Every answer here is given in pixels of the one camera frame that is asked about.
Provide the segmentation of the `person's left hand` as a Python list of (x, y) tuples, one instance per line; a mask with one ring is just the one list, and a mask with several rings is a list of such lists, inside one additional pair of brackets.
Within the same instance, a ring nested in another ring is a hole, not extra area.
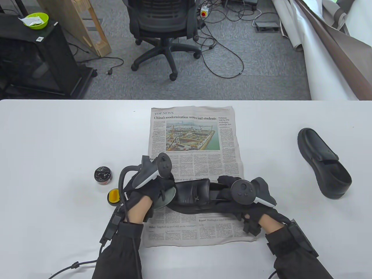
[(125, 222), (142, 224), (147, 222), (154, 214), (154, 203), (163, 198), (165, 191), (175, 186), (174, 177), (171, 174), (169, 178), (160, 178), (159, 176), (150, 180), (145, 186), (135, 189), (132, 185), (137, 174), (134, 175), (124, 188), (124, 192), (129, 198), (126, 201), (128, 211)]

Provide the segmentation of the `person's right hand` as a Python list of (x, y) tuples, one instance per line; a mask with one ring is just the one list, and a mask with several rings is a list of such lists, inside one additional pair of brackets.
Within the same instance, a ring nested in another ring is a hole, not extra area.
[(219, 176), (219, 184), (227, 186), (221, 190), (218, 198), (223, 199), (216, 203), (217, 213), (233, 214), (237, 219), (244, 220), (243, 231), (257, 236), (263, 222), (264, 215), (268, 215), (281, 224), (289, 225), (291, 221), (286, 216), (277, 212), (275, 200), (271, 197), (268, 185), (262, 178), (256, 178), (251, 182), (233, 176)]

